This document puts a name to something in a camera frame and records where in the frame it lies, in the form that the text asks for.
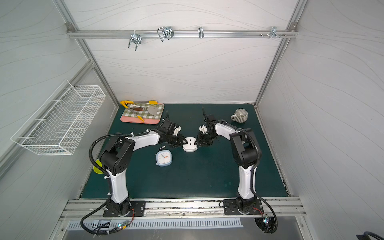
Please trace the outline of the white alarm clock back up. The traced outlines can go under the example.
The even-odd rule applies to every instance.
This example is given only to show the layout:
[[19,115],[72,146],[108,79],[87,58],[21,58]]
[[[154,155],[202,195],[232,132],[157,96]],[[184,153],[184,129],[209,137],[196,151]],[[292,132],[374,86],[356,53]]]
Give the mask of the white alarm clock back up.
[[196,138],[187,137],[184,139],[183,150],[187,153],[195,152],[198,149],[196,145]]

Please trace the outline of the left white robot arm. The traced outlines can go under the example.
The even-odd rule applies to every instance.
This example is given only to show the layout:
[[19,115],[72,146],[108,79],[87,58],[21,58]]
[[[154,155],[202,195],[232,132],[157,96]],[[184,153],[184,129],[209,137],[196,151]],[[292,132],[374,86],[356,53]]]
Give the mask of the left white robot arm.
[[111,134],[99,140],[109,139],[99,161],[105,168],[106,176],[111,183],[111,200],[121,204],[129,197],[126,184],[126,170],[134,151],[148,146],[166,143],[171,147],[180,147],[187,143],[182,134],[164,134],[159,131],[147,131],[138,136]]

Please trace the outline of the blue white alarm clock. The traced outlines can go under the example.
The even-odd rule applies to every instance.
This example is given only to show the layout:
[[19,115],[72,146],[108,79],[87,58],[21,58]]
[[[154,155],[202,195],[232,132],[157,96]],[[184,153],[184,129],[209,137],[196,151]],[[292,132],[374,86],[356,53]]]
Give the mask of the blue white alarm clock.
[[162,150],[156,153],[156,165],[166,167],[172,163],[172,153],[169,150]]

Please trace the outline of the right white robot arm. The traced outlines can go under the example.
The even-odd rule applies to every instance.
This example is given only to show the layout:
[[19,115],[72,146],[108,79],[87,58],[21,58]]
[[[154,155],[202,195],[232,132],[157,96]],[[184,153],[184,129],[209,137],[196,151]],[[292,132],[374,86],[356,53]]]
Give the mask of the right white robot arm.
[[238,195],[243,200],[255,196],[255,175],[261,162],[262,151],[254,131],[242,129],[225,121],[213,121],[199,127],[195,144],[199,147],[210,146],[216,137],[221,136],[231,143],[235,163],[239,167]]

